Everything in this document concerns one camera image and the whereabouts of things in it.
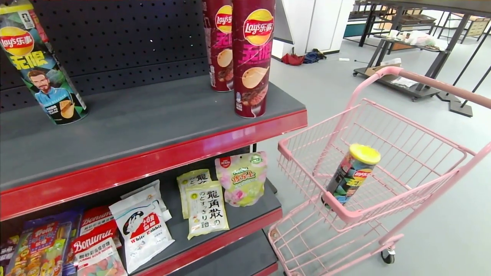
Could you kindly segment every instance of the shopping cart handle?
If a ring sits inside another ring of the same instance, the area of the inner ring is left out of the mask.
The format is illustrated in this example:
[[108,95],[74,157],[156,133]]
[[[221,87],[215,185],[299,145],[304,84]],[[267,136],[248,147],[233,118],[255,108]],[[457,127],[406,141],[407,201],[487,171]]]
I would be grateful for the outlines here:
[[431,86],[433,88],[439,89],[441,91],[445,91],[447,93],[450,93],[454,96],[461,97],[465,100],[471,101],[473,103],[476,103],[478,105],[487,107],[491,109],[491,99],[488,99],[486,97],[483,97],[481,95],[474,94],[470,91],[467,91],[462,88],[458,88],[455,86],[452,86],[448,83],[443,83],[440,81],[437,81],[432,78],[428,78],[425,76],[422,76],[420,74],[416,74],[413,72],[409,72],[404,70],[403,68],[400,67],[395,67],[395,66],[387,66],[379,71],[377,71],[375,74],[373,74],[371,77],[363,81],[354,91],[353,97],[350,99],[349,107],[352,107],[353,104],[355,103],[355,100],[358,98],[359,93],[368,85],[374,83],[376,80],[382,78],[383,76],[386,75],[395,75],[395,76],[401,76],[406,79],[410,79],[415,82],[419,82],[428,86]]

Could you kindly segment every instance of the caster wheel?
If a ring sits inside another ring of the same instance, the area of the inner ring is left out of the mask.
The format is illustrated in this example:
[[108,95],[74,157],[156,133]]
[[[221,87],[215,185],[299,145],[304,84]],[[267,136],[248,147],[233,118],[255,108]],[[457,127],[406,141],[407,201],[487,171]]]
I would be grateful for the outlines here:
[[270,237],[273,241],[276,241],[279,238],[279,232],[276,229],[272,229],[270,231]]
[[392,249],[387,249],[382,252],[380,252],[380,256],[382,257],[382,260],[386,264],[393,264],[395,262],[396,258],[396,252]]

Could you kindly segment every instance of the pink shopping cart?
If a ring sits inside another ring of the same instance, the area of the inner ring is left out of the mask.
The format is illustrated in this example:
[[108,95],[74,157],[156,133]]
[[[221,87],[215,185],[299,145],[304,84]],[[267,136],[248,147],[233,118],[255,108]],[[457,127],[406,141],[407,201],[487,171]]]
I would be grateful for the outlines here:
[[[385,67],[355,89],[345,111],[282,140],[279,166],[306,198],[269,230],[286,275],[333,275],[379,252],[393,263],[399,231],[491,151],[491,142],[475,153],[370,100],[354,105],[363,88],[389,74],[491,109],[488,98]],[[382,160],[341,205],[325,187],[353,143],[377,149]]]

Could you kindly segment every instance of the red umbrella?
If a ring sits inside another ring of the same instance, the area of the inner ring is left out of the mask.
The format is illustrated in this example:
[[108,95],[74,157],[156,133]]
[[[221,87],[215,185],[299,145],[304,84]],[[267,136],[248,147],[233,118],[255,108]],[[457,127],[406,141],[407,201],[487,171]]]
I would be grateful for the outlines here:
[[290,64],[290,65],[300,65],[303,63],[303,60],[305,59],[304,56],[298,56],[295,54],[295,47],[292,47],[292,54],[285,54],[281,58],[281,62],[285,64]]

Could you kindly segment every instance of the gray shelf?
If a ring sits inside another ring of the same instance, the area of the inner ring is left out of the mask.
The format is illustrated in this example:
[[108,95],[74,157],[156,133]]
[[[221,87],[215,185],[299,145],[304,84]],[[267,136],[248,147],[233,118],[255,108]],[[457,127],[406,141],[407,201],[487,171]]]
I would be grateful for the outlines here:
[[170,276],[251,276],[276,265],[277,260],[266,233],[260,230]]
[[[354,69],[354,75],[360,74],[364,77],[368,77],[368,75],[365,74],[366,67],[363,68],[357,68]],[[421,91],[416,90],[417,85],[413,85],[410,88],[402,87],[396,84],[391,83],[394,79],[396,79],[397,76],[384,76],[381,79],[378,79],[377,82],[381,83],[383,85],[389,86],[401,93],[404,93],[406,95],[409,95],[413,97],[413,101],[416,99],[420,98],[427,98],[427,97],[433,97],[434,95],[438,94],[440,90],[434,89],[434,88],[423,88]]]
[[[201,244],[213,240],[220,239],[220,235],[227,233],[227,231],[213,232],[207,235],[202,235],[198,237],[193,237],[191,240],[188,240],[187,236],[189,233],[189,223],[188,220],[183,219],[182,217],[182,208],[181,208],[181,198],[179,196],[179,189],[176,185],[175,181],[167,181],[164,182],[161,180],[161,194],[162,199],[165,202],[167,208],[169,209],[172,218],[167,221],[167,228],[169,229],[172,238],[175,240],[173,244],[171,244],[168,248],[162,251],[160,254],[155,256],[149,262],[141,266],[137,269],[134,274],[138,274],[143,272],[144,270],[157,266],[157,265],[166,265],[166,261],[174,258],[180,254],[186,254],[186,251],[189,249],[200,246]],[[234,231],[234,229],[246,225],[249,222],[258,219],[268,213],[271,213],[275,210],[281,208],[281,203],[278,201],[276,196],[273,194],[269,185],[265,185],[264,195],[259,199],[256,204],[247,207],[233,207],[229,204],[225,204],[225,212],[227,214],[228,224],[230,227],[229,231]],[[258,231],[259,229],[252,229],[251,234],[253,232]],[[269,252],[265,252],[267,254],[268,259],[271,261],[271,255]],[[120,252],[120,256],[122,256],[122,260],[124,262],[124,252]],[[249,265],[253,265],[253,262],[249,262],[248,258],[256,258],[251,255],[243,256],[244,263]]]
[[422,50],[425,50],[425,51],[430,51],[430,52],[434,52],[434,53],[439,53],[441,52],[440,50],[435,50],[435,49],[430,49],[430,48],[426,48],[424,46],[418,46],[418,45],[411,45],[407,42],[404,42],[404,41],[400,41],[400,40],[395,40],[395,39],[388,39],[382,35],[374,35],[374,37],[378,37],[380,38],[381,40],[385,40],[385,41],[388,41],[388,42],[391,42],[391,43],[399,43],[399,44],[403,44],[403,45],[407,45],[407,46],[411,46],[415,49],[422,49]]
[[66,126],[38,106],[2,113],[0,189],[305,111],[271,83],[266,114],[240,118],[234,93],[216,93],[209,82],[201,76],[91,95],[84,98],[89,115]]

